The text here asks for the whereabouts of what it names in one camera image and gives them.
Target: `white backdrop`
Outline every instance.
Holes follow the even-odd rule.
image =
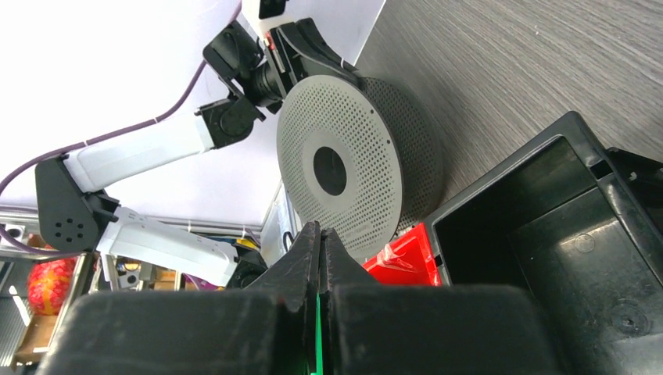
[[[384,0],[290,0],[341,56],[356,61]],[[0,174],[43,152],[153,118],[170,108],[237,0],[0,2]],[[173,121],[227,90],[206,68]],[[137,175],[107,189],[139,212],[257,225],[280,180],[276,119],[241,143]],[[36,206],[34,172],[0,204]]]

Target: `table surface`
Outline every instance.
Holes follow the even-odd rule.
[[[444,201],[569,110],[663,161],[661,0],[390,0],[357,66],[404,80],[442,127]]]

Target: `perforated metal disc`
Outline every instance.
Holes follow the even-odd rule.
[[[398,231],[437,209],[443,194],[441,127],[414,93],[397,80],[364,74],[363,91],[375,104],[396,143],[403,169],[403,212]]]
[[[362,261],[389,243],[403,206],[400,165],[387,126],[361,91],[329,76],[299,82],[281,109],[277,150],[302,220],[335,228]]]

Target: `red container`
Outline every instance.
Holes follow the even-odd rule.
[[[386,245],[364,269],[382,284],[442,285],[423,223]]]

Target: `black storage bin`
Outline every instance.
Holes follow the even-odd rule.
[[[567,113],[426,220],[444,283],[529,289],[572,372],[663,373],[662,168]]]

